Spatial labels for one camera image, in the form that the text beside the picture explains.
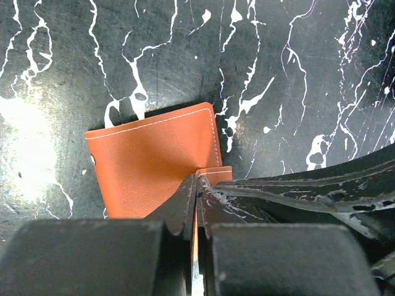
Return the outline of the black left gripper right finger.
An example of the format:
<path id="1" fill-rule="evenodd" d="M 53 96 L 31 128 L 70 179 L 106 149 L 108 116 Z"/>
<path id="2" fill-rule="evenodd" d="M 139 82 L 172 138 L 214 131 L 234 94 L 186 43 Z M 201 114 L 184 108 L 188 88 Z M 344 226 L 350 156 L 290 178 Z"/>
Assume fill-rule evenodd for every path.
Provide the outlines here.
<path id="1" fill-rule="evenodd" d="M 227 196 L 213 190 L 206 176 L 197 179 L 197 254 L 204 295 L 215 294 L 211 251 L 211 229 L 215 224 L 263 223 L 264 217 L 244 197 Z"/>

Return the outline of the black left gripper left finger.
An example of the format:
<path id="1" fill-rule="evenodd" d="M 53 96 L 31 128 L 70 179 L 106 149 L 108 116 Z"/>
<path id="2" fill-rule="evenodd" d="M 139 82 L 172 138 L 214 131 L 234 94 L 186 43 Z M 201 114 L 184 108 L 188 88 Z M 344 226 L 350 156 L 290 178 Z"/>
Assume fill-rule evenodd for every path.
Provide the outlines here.
<path id="1" fill-rule="evenodd" d="M 192 294 L 196 189 L 196 176 L 188 175 L 166 202 L 145 217 L 164 223 L 154 295 Z"/>

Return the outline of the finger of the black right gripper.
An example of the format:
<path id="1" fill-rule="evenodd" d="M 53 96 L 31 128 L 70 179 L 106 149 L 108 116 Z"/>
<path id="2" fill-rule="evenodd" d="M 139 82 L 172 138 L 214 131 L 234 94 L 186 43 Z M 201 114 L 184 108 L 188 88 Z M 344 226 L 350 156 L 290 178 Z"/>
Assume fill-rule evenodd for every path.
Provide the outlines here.
<path id="1" fill-rule="evenodd" d="M 369 239 L 394 238 L 394 181 L 383 177 L 224 181 L 214 192 L 330 214 Z"/>
<path id="2" fill-rule="evenodd" d="M 240 182 L 241 192 L 388 193 L 394 190 L 394 145 L 340 165 Z"/>

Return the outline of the brown leather card holder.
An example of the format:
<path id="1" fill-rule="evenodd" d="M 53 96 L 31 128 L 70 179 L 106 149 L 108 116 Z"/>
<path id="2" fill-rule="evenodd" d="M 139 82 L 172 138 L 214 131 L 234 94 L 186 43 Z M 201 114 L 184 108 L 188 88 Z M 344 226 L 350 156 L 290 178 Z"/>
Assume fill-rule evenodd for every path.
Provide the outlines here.
<path id="1" fill-rule="evenodd" d="M 205 176 L 212 186 L 233 179 L 208 102 L 88 131 L 85 138 L 109 218 L 148 216 L 188 175 Z"/>

